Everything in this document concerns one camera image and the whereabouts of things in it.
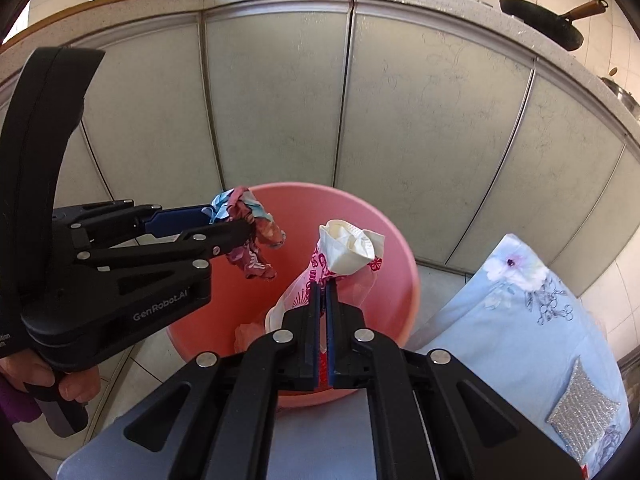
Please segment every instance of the granite countertop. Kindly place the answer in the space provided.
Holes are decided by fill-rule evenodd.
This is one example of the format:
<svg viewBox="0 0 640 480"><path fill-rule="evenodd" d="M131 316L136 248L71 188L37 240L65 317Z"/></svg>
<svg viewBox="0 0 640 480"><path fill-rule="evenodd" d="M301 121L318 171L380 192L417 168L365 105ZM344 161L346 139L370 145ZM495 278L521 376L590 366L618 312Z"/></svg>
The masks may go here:
<svg viewBox="0 0 640 480"><path fill-rule="evenodd" d="M0 102L11 91L15 76L28 55L43 44L68 44L98 30L167 14L199 12L251 0L126 0L108 3L67 16L26 36L19 43L0 53ZM442 12L460 20L493 31L530 50L551 63L601 102L640 144L640 124L616 99L615 95L593 73L561 48L525 23L475 0L385 0Z"/></svg>

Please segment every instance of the pink trash can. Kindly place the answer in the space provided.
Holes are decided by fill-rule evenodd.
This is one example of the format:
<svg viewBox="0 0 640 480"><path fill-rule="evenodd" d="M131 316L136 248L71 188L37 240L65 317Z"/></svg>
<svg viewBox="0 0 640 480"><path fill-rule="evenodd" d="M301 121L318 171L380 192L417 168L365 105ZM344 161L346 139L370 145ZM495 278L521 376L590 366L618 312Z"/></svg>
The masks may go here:
<svg viewBox="0 0 640 480"><path fill-rule="evenodd" d="M267 311L289 284L306 269L318 242L318 226L332 219L385 235L385 255L373 289L361 306L368 327L407 342L420 305L420 280L414 255L400 231L380 211L349 193L301 182L252 187L256 198L287 234L284 245L264 249L278 275L270 282L243 273L226 261L212 260L211 303L169 327L169 337L185 361L213 351L234 353L235 330L241 324L264 322ZM281 393L283 407L312 406L346 396L351 390L322 390L309 394Z"/></svg>

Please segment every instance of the light blue fabric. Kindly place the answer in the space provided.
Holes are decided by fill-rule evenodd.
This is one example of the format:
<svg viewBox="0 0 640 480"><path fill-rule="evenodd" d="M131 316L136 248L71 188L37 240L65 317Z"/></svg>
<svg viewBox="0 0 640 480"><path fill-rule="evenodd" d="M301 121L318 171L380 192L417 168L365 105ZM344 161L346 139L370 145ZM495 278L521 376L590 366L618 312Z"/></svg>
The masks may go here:
<svg viewBox="0 0 640 480"><path fill-rule="evenodd" d="M210 218L210 224L228 218L229 213L226 211L226 206L234 189L235 188L232 188L216 195L211 201L211 207L204 207L202 209L202 212ZM264 210L262 204L258 202L251 191L245 191L242 194L242 202L251 209L254 218L266 218L269 222L273 222L273 216Z"/></svg>
<svg viewBox="0 0 640 480"><path fill-rule="evenodd" d="M583 463L595 475L630 428L622 377L590 314L562 281L514 235L420 329L426 354L444 348L566 450L546 422L567 388L575 360L605 396L620 403L605 436Z"/></svg>

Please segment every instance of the pot handle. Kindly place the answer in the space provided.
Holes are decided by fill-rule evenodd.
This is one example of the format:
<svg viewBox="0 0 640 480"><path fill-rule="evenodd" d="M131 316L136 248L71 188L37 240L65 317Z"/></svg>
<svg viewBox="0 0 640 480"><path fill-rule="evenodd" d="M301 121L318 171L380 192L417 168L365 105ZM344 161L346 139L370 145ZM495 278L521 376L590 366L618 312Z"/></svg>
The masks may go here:
<svg viewBox="0 0 640 480"><path fill-rule="evenodd" d="M581 4L574 9L569 10L560 17L572 22L573 20L581 20L583 18L588 18L589 16L602 14L607 10L607 7L609 7L609 4L605 0L591 0L590 2Z"/></svg>

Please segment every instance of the human hand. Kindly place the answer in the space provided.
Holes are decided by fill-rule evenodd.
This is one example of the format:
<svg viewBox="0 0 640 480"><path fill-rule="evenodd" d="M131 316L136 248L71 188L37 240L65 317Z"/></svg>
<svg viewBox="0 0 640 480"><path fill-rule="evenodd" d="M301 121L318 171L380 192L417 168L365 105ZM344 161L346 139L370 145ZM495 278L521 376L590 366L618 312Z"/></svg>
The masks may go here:
<svg viewBox="0 0 640 480"><path fill-rule="evenodd" d="M0 373L14 388L22 392L26 391L24 383L53 386L56 382L50 366L31 349L0 359ZM60 381L58 389L65 400L89 402L100 392L98 367L68 374Z"/></svg>

